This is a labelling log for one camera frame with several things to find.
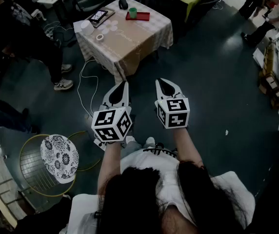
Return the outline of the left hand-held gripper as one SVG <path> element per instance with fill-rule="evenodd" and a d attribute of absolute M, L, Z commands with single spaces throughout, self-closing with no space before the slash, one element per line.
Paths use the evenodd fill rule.
<path fill-rule="evenodd" d="M 128 105 L 129 100 L 129 83 L 122 81 L 106 93 L 103 105 Z M 105 151 L 107 144 L 124 141 L 133 124 L 130 112 L 130 106 L 112 107 L 94 112 L 91 125 L 96 135 L 94 143 Z"/>

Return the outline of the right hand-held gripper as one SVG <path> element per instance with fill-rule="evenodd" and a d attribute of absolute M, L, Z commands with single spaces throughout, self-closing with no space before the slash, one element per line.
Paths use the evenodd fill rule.
<path fill-rule="evenodd" d="M 188 98 L 178 85 L 167 79 L 158 78 L 155 85 L 157 117 L 165 129 L 186 128 L 190 115 Z"/>

